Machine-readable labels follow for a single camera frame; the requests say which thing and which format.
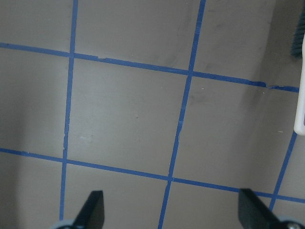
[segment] grid square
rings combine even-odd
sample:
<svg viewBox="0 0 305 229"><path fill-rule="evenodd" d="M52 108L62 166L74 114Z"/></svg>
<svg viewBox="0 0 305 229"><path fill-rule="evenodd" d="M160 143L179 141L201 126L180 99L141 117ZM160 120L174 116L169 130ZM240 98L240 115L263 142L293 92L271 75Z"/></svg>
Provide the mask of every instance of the grid square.
<svg viewBox="0 0 305 229"><path fill-rule="evenodd" d="M283 178L280 195L305 198L305 137L296 138L295 146L289 159L288 167Z"/></svg>
<svg viewBox="0 0 305 229"><path fill-rule="evenodd" d="M278 217L290 217L290 220L296 220L304 225L305 204L285 201L278 199L275 202L273 212Z"/></svg>
<svg viewBox="0 0 305 229"><path fill-rule="evenodd" d="M290 48L302 8L301 1L207 0L195 71L298 87L302 60Z"/></svg>
<svg viewBox="0 0 305 229"><path fill-rule="evenodd" d="M80 0L76 52L188 69L200 0Z"/></svg>
<svg viewBox="0 0 305 229"><path fill-rule="evenodd" d="M103 228L156 229L166 181L67 165L65 218L75 218L93 190L103 190Z"/></svg>
<svg viewBox="0 0 305 229"><path fill-rule="evenodd" d="M297 94L193 78L174 176L273 193Z"/></svg>
<svg viewBox="0 0 305 229"><path fill-rule="evenodd" d="M163 229L242 229L237 209L238 193L172 183Z"/></svg>
<svg viewBox="0 0 305 229"><path fill-rule="evenodd" d="M69 59L0 49L0 147L62 157Z"/></svg>
<svg viewBox="0 0 305 229"><path fill-rule="evenodd" d="M72 0L2 0L0 42L68 52Z"/></svg>
<svg viewBox="0 0 305 229"><path fill-rule="evenodd" d="M185 79L75 60L68 158L168 175Z"/></svg>
<svg viewBox="0 0 305 229"><path fill-rule="evenodd" d="M58 221L61 163L0 153L0 228L49 228Z"/></svg>

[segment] gray floor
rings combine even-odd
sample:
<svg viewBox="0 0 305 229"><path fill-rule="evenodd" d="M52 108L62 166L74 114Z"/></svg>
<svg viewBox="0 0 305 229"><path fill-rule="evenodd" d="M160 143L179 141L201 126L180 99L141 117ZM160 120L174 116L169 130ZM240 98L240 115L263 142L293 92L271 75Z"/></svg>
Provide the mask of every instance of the gray floor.
<svg viewBox="0 0 305 229"><path fill-rule="evenodd" d="M301 10L2 0L0 228L72 219L95 189L105 229L241 228L240 187L304 222L302 61L289 55Z"/></svg>

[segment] blue painter's tape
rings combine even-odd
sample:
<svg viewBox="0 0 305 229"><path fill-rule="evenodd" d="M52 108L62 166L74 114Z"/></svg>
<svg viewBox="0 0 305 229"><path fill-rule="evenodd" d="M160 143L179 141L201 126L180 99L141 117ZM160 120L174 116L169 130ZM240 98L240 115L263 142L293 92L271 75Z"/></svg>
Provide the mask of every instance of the blue painter's tape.
<svg viewBox="0 0 305 229"><path fill-rule="evenodd" d="M38 158L38 159L43 159L43 160L48 160L48 161L62 162L62 158L58 158L58 157L54 157L54 156L46 156L46 155L41 155L41 154L34 154L34 153L30 153L30 152L25 152L25 151L17 151L17 150L12 150L12 149L0 148L0 152L19 155L19 156L28 156L28 157L33 157L33 158Z"/></svg>
<svg viewBox="0 0 305 229"><path fill-rule="evenodd" d="M287 200L287 201L291 201L291 202L297 202L297 203L305 204L305 199L301 199L301 198L286 197L286 196L281 196L281 195L278 195L276 198L281 199L281 200Z"/></svg>
<svg viewBox="0 0 305 229"><path fill-rule="evenodd" d="M76 27L76 22L73 23L72 26L75 28ZM71 57L73 55L74 51L75 51L75 33L73 34L72 38L73 38L73 42L70 43L70 51L71 51L70 53L69 52L57 51L57 50L51 50L51 49L25 46L25 45L8 44L8 43L2 43L2 42L0 42L0 48L44 53L44 54L55 55L55 56ZM191 64L190 68L191 69L193 69L193 65L194 65L194 57L193 56L191 56L192 61L190 62L190 64ZM123 61L123 60L117 60L117 59L112 59L112 58L101 59L101 58L98 58L97 56L80 54L80 53L75 53L74 57L78 58L78 59L89 60L89 61L97 61L97 62L103 62L103 63L111 63L111 64L116 64L116 65L122 65L122 66L129 66L129 67L134 67L134 68L148 69L148 70L153 70L153 71L188 75L188 70L170 68L170 67L164 67L164 66L158 66L158 65L152 65L152 64L146 64L146 63ZM241 84L246 84L246 85L251 85L251 86L265 87L265 88L268 88L268 89L276 89L276 90L288 91L288 92L294 92L294 93L299 92L298 87L292 87L292 86L270 86L270 87L267 87L266 83L261 82L261 81L255 82L255 81L250 81L250 80L246 80L246 79L242 79L242 78L216 75L216 74L211 74L211 73L193 72L193 76L206 78L206 79L219 80L219 81L224 81L224 82L241 83Z"/></svg>
<svg viewBox="0 0 305 229"><path fill-rule="evenodd" d="M61 171L61 198L60 198L60 212L59 212L60 220L63 220L63 217L64 217L66 172L67 172L67 157L68 157L68 135L69 135L69 125L70 125L77 11L78 11L78 0L73 0L71 37L70 37L70 57L69 57L68 85L67 85L67 101L66 101L66 116L65 116L65 129L64 129L65 136L63 139L63 153L62 153L63 155L62 155L62 171Z"/></svg>
<svg viewBox="0 0 305 229"><path fill-rule="evenodd" d="M268 87L268 89L276 89L276 90L281 90L281 91L299 93L298 87L291 87L291 86L271 86L271 87Z"/></svg>
<svg viewBox="0 0 305 229"><path fill-rule="evenodd" d="M89 61L97 61L102 63L111 63L121 66L128 66L133 68L142 68L142 69L148 69L153 71L160 71L160 72L166 72L166 73L175 73L175 74L181 74L181 75L187 75L187 70L177 69L177 68L169 68L169 67L163 67L163 66L157 66L147 63L137 63L137 62L131 62L131 61L122 61L117 59L111 59L111 58L98 58L97 56L91 56L91 55L85 55L76 53L75 58L83 59L83 60L89 60Z"/></svg>
<svg viewBox="0 0 305 229"><path fill-rule="evenodd" d="M117 167L111 167L111 166L103 166L103 165L98 165L98 164L93 164L93 163L88 163L88 162L82 162L82 161L74 161L74 160L67 160L67 163L72 164L72 165L76 165L76 166L102 169L102 170L113 171L113 172L118 172L118 173L125 173L125 174L131 174L131 175L136 175L136 176L141 176L141 177L149 177L149 178L154 178L154 179L159 179L159 180L168 180L167 176L157 175L157 174L153 174L153 173L145 173L145 172L140 172L140 171L135 171L135 170L130 170L130 169L117 168Z"/></svg>
<svg viewBox="0 0 305 229"><path fill-rule="evenodd" d="M236 188L236 187L215 185L215 184L210 184L210 183L205 183L205 182L200 182L200 181L187 180L187 179L181 179L181 178L174 178L173 182L183 183L183 184L188 184L188 185L201 186L201 187L214 188L214 189L229 191L229 192L239 192L239 188ZM270 194L270 193L256 192L256 191L254 193L256 195L260 196L260 197L267 197L267 198L273 197L273 194Z"/></svg>
<svg viewBox="0 0 305 229"><path fill-rule="evenodd" d="M177 126L175 141L174 141L174 145L173 145L173 153L172 153L172 158L171 158L170 167L169 167L169 173L168 173L169 180L168 180L168 184L166 186L165 192L164 192L158 229L162 229L162 227L163 227L164 217L165 217L166 208L167 208L167 202L168 202L168 198L169 198L169 195L170 195L171 183L172 183L172 179L173 179L173 171L174 171L175 162L176 162L176 158L177 158L178 147L179 147L179 135L180 135L180 132L182 130L184 116L185 116L185 110L186 110L186 104L187 104L187 100L188 100L188 96L189 96L189 91L190 91L190 88L191 88L194 64L195 64L198 41L199 41L199 35L200 35L201 25L202 25L202 21L203 21L204 7L205 7L205 0L201 0L200 5L199 5L199 10L198 10L198 15L197 15L197 21L196 21L196 27L195 27L191 57L190 57L190 62L189 62L188 76L187 76L187 79L186 79L186 82L185 82L185 88L184 88L184 93L183 93L181 109L180 109L178 126Z"/></svg>
<svg viewBox="0 0 305 229"><path fill-rule="evenodd" d="M52 156L45 156L40 154L34 154L30 152L25 151L17 151L12 149L6 149L6 148L0 148L0 153L7 153L7 154L13 154L18 156L25 156L25 157L33 157L37 159L43 159L43 160L49 160L49 161L55 161L55 162L61 162L63 161L62 158L58 157L52 157ZM168 178L167 176L162 176L158 174L152 174L152 173L145 173L145 172L139 172L135 170L129 170L129 169L123 169L123 168L117 168L117 167L109 167L109 166L103 166L103 165L97 165L87 162L81 162L81 161L74 161L74 160L66 160L67 164L77 165L77 166L83 166L83 167L90 167L90 168L96 168L101 170L107 170L107 171L113 171L123 174L131 174L141 177L148 177L148 178L154 178L159 180L166 180L176 183L183 183L188 185L194 185L194 186L201 186L201 187L207 187L207 188L213 188L218 190L224 190L224 191L231 191L231 192L238 192L238 188L235 187L228 187L228 186L222 186L222 185L215 185L210 183L204 183L200 181L193 181L193 180L187 180L187 179L181 179L181 178ZM297 202L297 203L305 203L305 199L302 198L295 198L295 197L288 197L288 196L281 196L281 195L274 195L270 193L264 193L264 192L254 192L256 195L260 197L266 197L266 198L272 198L275 197L276 199L291 201L291 202Z"/></svg>
<svg viewBox="0 0 305 229"><path fill-rule="evenodd" d="M280 190L280 187L281 187L284 175L285 175L285 171L286 171L287 166L288 166L288 162L289 162L292 150L293 150L294 145L295 145L296 137L297 137L297 134L295 132L293 132L292 136L291 136L291 139L290 139L290 143L289 143L287 152L286 152L286 156L285 156L285 159L284 159L281 171L280 171L280 174L278 176L278 179L277 179L277 182L276 182L276 185L275 185L275 189L274 189L274 192L273 192L273 197L272 197L270 205L269 205L270 210L273 210L273 207L275 205L275 201L276 201L278 192Z"/></svg>
<svg viewBox="0 0 305 229"><path fill-rule="evenodd" d="M225 81L225 82L241 83L241 84L257 86L257 87L266 87L266 83L261 82L261 81L255 82L255 81L250 81L250 80L235 78L235 77L230 77L230 76L224 76L224 75L194 72L194 76L206 78L206 79L212 79L212 80Z"/></svg>
<svg viewBox="0 0 305 229"><path fill-rule="evenodd" d="M250 86L257 86L257 87L264 87L268 89L275 89L275 90L281 90L281 91L288 91L288 92L299 92L298 87L291 87L291 86L270 86L267 87L267 84L261 81L250 81L242 78L236 78L236 77L230 77L230 76L224 76L224 75L216 75L211 73L200 73L200 72L194 72L194 76L205 78L205 79L211 79L211 80L219 80L224 82L231 82L231 83L240 83L240 84L246 84Z"/></svg>
<svg viewBox="0 0 305 229"><path fill-rule="evenodd" d="M224 190L224 191L230 191L230 192L239 192L239 189L235 188L235 187L215 185L215 184L204 183L204 182L200 182L200 181L186 180L186 179L180 179L180 178L174 178L173 181L177 182L177 183L188 184L188 185L209 187L209 188L214 188L214 189L219 189L219 190Z"/></svg>
<svg viewBox="0 0 305 229"><path fill-rule="evenodd" d="M38 52L38 53L43 53L43 54L55 55L55 56L70 57L70 53L68 53L68 52L62 52L62 51L51 50L51 49L43 49L43 48L18 45L18 44L8 44L8 43L0 42L0 48L29 51L29 52Z"/></svg>

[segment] black plastic part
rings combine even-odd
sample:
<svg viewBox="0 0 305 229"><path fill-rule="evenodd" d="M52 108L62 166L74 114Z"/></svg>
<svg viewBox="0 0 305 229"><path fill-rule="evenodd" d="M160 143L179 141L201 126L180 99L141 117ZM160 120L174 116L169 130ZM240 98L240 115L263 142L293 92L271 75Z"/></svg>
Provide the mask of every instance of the black plastic part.
<svg viewBox="0 0 305 229"><path fill-rule="evenodd" d="M238 218L244 229L289 229L289 224L303 225L293 221L280 220L266 207L266 205L248 188L239 190Z"/></svg>
<svg viewBox="0 0 305 229"><path fill-rule="evenodd" d="M75 229L73 226L67 225L67 226L61 226L60 228L57 229Z"/></svg>
<svg viewBox="0 0 305 229"><path fill-rule="evenodd" d="M104 219L103 191L92 191L72 227L74 229L101 229Z"/></svg>

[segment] brush bristles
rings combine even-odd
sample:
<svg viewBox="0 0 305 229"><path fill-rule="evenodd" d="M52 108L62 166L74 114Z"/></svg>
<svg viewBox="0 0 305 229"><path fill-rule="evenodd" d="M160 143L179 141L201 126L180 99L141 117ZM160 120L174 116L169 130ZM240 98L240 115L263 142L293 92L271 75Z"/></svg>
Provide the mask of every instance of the brush bristles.
<svg viewBox="0 0 305 229"><path fill-rule="evenodd" d="M298 58L302 57L302 44L303 44L304 33L305 33L305 2L299 23L295 31L294 40L291 46L290 54L294 57L298 57Z"/></svg>

